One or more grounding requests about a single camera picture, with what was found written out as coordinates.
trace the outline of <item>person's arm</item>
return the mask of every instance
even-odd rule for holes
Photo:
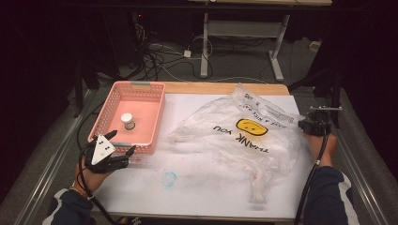
[[[94,192],[96,191],[102,182],[108,177],[111,172],[101,174],[92,173],[90,170],[84,167],[83,173],[84,180],[88,188]],[[75,167],[75,182],[70,189],[61,189],[58,191],[50,204],[47,218],[43,220],[43,225],[47,224],[91,224],[93,218],[90,213],[93,208],[93,204],[87,198],[87,193],[79,185],[82,183],[81,176],[78,175],[79,169],[78,164]]]
[[[322,137],[305,135],[313,159],[319,154]],[[304,208],[304,224],[359,224],[352,205],[351,183],[332,167],[337,139],[329,135],[325,153],[314,174]]]

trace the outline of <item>cylinder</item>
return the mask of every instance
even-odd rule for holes
[[[135,128],[135,123],[132,120],[131,113],[122,114],[121,120],[122,120],[123,124],[125,125],[125,129],[131,130],[131,129]]]

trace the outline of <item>plastic basket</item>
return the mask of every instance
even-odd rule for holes
[[[134,155],[153,154],[163,112],[164,89],[162,82],[115,82],[88,141],[91,142],[94,135],[117,130],[111,139],[116,154],[124,155],[134,145]],[[120,119],[124,113],[132,114],[134,129],[125,129]]]

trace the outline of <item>clear plastic bag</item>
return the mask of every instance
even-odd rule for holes
[[[273,178],[289,173],[301,145],[298,120],[246,90],[203,105],[169,135],[172,142],[205,143],[213,159],[250,173],[252,203],[266,201]]]

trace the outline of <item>white triangle marker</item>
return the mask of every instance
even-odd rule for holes
[[[101,162],[104,158],[110,156],[114,151],[115,147],[102,134],[99,134],[96,148],[94,150],[94,156],[91,160],[91,165],[96,165],[97,163]]]

